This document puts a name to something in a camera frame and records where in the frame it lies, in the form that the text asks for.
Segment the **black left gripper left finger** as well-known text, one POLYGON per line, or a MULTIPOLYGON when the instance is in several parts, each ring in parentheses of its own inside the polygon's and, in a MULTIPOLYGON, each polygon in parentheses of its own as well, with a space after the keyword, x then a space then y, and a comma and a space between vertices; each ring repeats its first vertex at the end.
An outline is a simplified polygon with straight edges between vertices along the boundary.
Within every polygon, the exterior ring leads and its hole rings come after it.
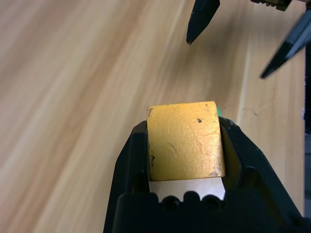
POLYGON ((150 192, 147 122, 135 126, 115 163, 105 233, 158 232, 158 199, 150 192))

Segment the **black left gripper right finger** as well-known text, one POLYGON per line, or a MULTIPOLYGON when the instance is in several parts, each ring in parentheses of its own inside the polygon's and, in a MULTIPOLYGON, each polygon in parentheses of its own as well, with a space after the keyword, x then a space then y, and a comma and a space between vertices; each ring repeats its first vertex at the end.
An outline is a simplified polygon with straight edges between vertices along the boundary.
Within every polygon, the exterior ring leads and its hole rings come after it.
POLYGON ((302 233, 304 218, 263 152, 232 120, 219 117, 225 158, 222 182, 233 231, 302 233))

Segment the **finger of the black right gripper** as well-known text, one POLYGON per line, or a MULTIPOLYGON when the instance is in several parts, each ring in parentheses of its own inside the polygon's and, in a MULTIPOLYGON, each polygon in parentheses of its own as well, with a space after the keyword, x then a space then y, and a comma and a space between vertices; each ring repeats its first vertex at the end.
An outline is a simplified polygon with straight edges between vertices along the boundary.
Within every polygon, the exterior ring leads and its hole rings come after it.
POLYGON ((289 59, 294 57, 311 41, 311 14, 304 13, 294 25, 288 36, 281 43, 281 46, 261 74, 266 78, 289 59))
POLYGON ((186 42, 191 45, 209 25, 220 6, 219 0, 196 0, 188 23, 186 42))

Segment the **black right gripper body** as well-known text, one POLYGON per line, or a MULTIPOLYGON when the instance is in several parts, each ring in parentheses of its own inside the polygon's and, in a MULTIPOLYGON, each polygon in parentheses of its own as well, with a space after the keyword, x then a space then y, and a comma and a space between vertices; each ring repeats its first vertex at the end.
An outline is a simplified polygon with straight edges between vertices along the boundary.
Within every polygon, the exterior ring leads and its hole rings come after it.
POLYGON ((275 7, 277 10, 285 11, 290 5, 292 0, 251 0, 253 3, 261 3, 266 6, 275 7))

